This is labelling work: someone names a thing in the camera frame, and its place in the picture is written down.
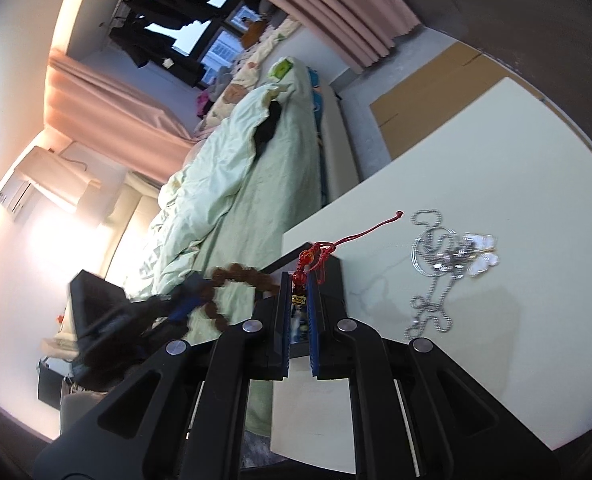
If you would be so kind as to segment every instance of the red string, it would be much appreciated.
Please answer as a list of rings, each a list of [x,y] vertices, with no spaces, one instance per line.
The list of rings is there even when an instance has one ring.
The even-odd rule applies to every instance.
[[[390,218],[389,220],[385,220],[384,222],[381,222],[380,224],[372,227],[371,229],[363,231],[362,233],[358,233],[357,235],[352,235],[352,236],[348,236],[345,238],[341,238],[336,243],[317,242],[314,245],[312,245],[309,249],[307,249],[306,251],[302,251],[300,253],[300,256],[298,257],[298,266],[291,277],[294,285],[305,286],[305,284],[307,283],[308,273],[316,272],[317,270],[320,270],[319,277],[318,277],[318,283],[319,284],[324,283],[325,282],[325,262],[329,258],[330,254],[336,250],[336,247],[338,247],[340,244],[344,244],[345,242],[351,242],[353,240],[357,240],[358,238],[360,238],[364,235],[368,235],[372,231],[375,231],[376,229],[378,229],[379,227],[381,227],[385,224],[390,224],[391,222],[395,222],[396,220],[402,218],[403,215],[404,215],[404,213],[402,211],[396,211],[396,216],[394,216],[393,218]],[[316,263],[314,263],[314,260],[316,259],[316,255],[318,253],[319,253],[318,260],[316,261]],[[305,266],[307,266],[307,265],[310,266],[309,270],[305,270]]]

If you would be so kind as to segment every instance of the curtain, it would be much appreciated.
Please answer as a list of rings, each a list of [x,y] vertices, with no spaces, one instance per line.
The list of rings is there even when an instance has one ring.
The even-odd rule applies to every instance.
[[[197,142],[158,101],[57,50],[49,56],[45,128],[158,182],[182,168]]]
[[[31,149],[15,171],[23,174],[48,199],[71,213],[76,211],[89,185],[100,187],[96,177],[39,146]]]
[[[269,0],[316,33],[355,71],[387,56],[420,22],[403,0]]]

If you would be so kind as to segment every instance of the tabletop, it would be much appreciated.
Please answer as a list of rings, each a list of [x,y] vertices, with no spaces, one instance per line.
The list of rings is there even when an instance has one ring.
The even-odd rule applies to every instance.
[[[337,240],[405,217],[338,247],[350,317],[406,342],[410,300],[430,278],[414,270],[410,222],[438,209],[442,225],[491,234],[500,263],[455,283],[453,328],[424,336],[499,399],[551,449],[592,428],[592,151],[510,79],[349,193],[284,235]],[[440,282],[439,288],[446,285]],[[353,471],[346,381],[322,384],[292,363],[274,386],[272,449]]]

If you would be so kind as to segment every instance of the sky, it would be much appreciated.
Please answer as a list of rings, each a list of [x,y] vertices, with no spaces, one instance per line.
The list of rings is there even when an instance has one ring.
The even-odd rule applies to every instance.
[[[209,3],[211,5],[220,7],[224,2],[225,0],[211,0]],[[181,28],[181,30],[170,30],[168,28],[159,27],[159,25],[156,24],[150,25],[147,28],[149,30],[153,30],[154,32],[160,32],[162,34],[166,34],[167,36],[175,38],[176,41],[173,44],[173,46],[179,48],[185,54],[189,54],[195,46],[198,39],[202,36],[202,33],[209,26],[209,23],[210,22],[194,22],[187,25],[186,27]]]

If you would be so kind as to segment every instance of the jewelry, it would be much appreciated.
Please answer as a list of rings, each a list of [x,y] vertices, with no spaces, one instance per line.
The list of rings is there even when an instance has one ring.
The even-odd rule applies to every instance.
[[[419,220],[421,215],[434,215],[433,223]],[[462,236],[441,226],[442,214],[436,209],[422,209],[412,216],[412,223],[425,227],[425,231],[413,241],[411,260],[417,272],[431,278],[429,291],[424,296],[414,296],[410,306],[417,310],[412,324],[405,330],[405,338],[419,337],[425,331],[427,322],[433,322],[438,332],[449,332],[454,320],[445,312],[445,298],[463,276],[479,276],[489,267],[498,265],[494,253],[496,238],[492,235]],[[432,301],[439,278],[448,275],[450,280],[438,302]]]

